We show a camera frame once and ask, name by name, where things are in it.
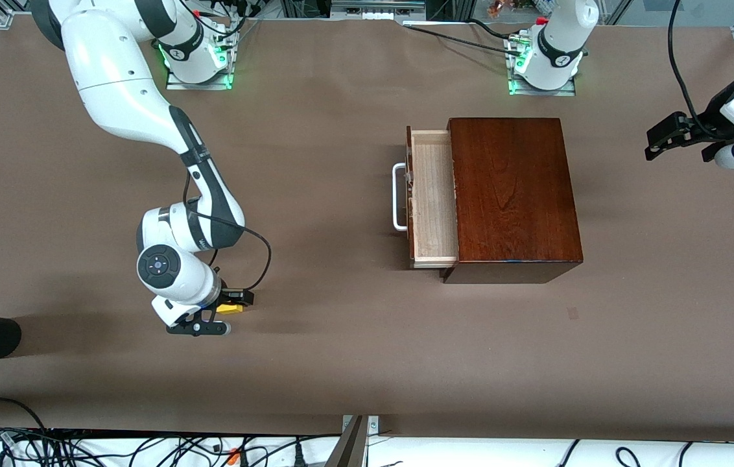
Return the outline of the wooden drawer brown front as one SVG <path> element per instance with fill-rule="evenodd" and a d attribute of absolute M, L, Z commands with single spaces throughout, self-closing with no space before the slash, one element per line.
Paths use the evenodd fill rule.
<path fill-rule="evenodd" d="M 407 128 L 405 192 L 412 268 L 452 268 L 459 257 L 458 217 L 448 130 Z"/>

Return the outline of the brown table cover sheet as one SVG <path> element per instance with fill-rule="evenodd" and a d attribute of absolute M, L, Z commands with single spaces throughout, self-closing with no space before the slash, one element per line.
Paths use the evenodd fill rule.
<path fill-rule="evenodd" d="M 0 396 L 48 427 L 734 440 L 734 171 L 645 160 L 682 107 L 666 33 L 595 29 L 574 97 L 509 95 L 503 59 L 393 21 L 261 21 L 234 88 L 168 91 L 273 248 L 221 337 L 171 336 L 136 274 L 143 213 L 182 198 L 163 147 L 109 135 L 29 17 L 0 30 Z M 584 262 L 448 285 L 392 228 L 405 130 L 557 117 Z"/>

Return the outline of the dark metal beam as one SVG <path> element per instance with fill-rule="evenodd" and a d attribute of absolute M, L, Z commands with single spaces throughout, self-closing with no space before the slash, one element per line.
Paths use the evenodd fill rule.
<path fill-rule="evenodd" d="M 372 424 L 369 416 L 345 416 L 343 432 L 324 467 L 364 467 Z"/>

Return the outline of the white metal drawer handle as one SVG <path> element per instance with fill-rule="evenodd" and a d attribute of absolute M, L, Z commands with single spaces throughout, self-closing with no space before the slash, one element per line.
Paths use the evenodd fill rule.
<path fill-rule="evenodd" d="M 407 163 L 400 162 L 393 165 L 391 168 L 391 212 L 392 212 L 392 224 L 397 232 L 407 232 L 408 225 L 401 221 L 401 187 L 402 182 L 400 178 L 407 174 Z"/>

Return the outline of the grey power strip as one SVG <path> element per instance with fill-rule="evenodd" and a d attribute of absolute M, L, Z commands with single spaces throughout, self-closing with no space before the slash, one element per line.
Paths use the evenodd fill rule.
<path fill-rule="evenodd" d="M 331 19 L 425 21 L 425 0 L 329 0 Z"/>

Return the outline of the silver metal bracket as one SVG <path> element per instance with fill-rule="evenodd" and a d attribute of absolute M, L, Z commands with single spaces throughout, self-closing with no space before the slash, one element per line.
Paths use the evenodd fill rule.
<path fill-rule="evenodd" d="M 347 414 L 342 417 L 342 429 L 341 432 L 345 432 L 348 429 L 350 423 L 355 421 L 357 416 Z M 379 416 L 361 416 L 363 425 L 365 426 L 365 433 L 367 437 L 378 437 L 380 435 L 380 419 Z"/>

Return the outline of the dark brown wooden cabinet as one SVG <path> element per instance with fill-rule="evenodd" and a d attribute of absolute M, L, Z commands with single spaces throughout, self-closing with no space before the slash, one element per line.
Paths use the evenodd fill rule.
<path fill-rule="evenodd" d="M 584 262 L 562 122 L 454 117 L 458 257 L 446 284 L 543 284 Z"/>

